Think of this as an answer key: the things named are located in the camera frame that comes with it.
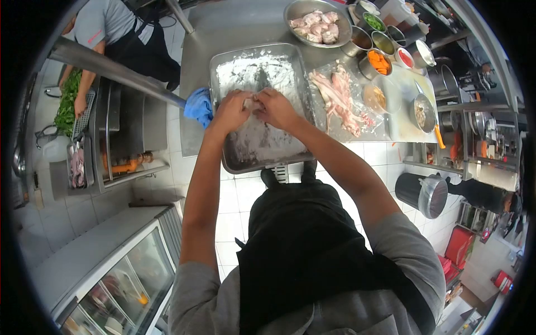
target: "glass door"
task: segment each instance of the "glass door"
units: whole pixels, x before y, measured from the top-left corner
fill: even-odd
[[[93,286],[61,331],[65,335],[145,334],[174,277],[155,228]]]

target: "refrigerator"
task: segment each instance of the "refrigerator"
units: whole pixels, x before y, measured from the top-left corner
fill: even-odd
[[[167,333],[181,227],[178,203],[128,208],[43,262],[32,277],[61,333]]]

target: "hand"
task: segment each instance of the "hand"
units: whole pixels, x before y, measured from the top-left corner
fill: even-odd
[[[256,113],[255,115],[262,121],[272,126],[291,132],[298,124],[301,117],[296,113],[290,101],[272,88],[265,88],[257,98],[266,108],[265,113]]]
[[[86,96],[78,94],[75,99],[75,117],[79,118],[87,108]]]
[[[218,129],[225,136],[240,127],[249,117],[250,111],[244,108],[244,100],[251,97],[251,92],[234,90],[221,101],[209,127]]]

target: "gray t-shirt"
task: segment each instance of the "gray t-shirt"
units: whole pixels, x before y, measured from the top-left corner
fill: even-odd
[[[73,30],[78,43],[93,49],[102,40],[109,45],[125,36],[134,21],[137,31],[143,23],[121,0],[89,0],[78,12]],[[145,26],[138,37],[143,44],[147,44],[153,30],[153,26]]]
[[[428,240],[402,213],[388,216],[366,233],[373,252],[393,260],[415,284],[437,322],[444,306],[445,277]],[[189,262],[177,268],[170,299],[170,334],[238,334],[239,320],[239,267],[221,284],[217,271],[205,264]],[[309,335],[420,333],[393,291],[379,290],[352,291],[317,301],[272,321],[259,334],[305,331]]]

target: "blue towel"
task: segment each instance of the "blue towel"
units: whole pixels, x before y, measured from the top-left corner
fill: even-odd
[[[184,116],[196,119],[204,129],[209,126],[213,116],[208,87],[198,88],[186,99]]]

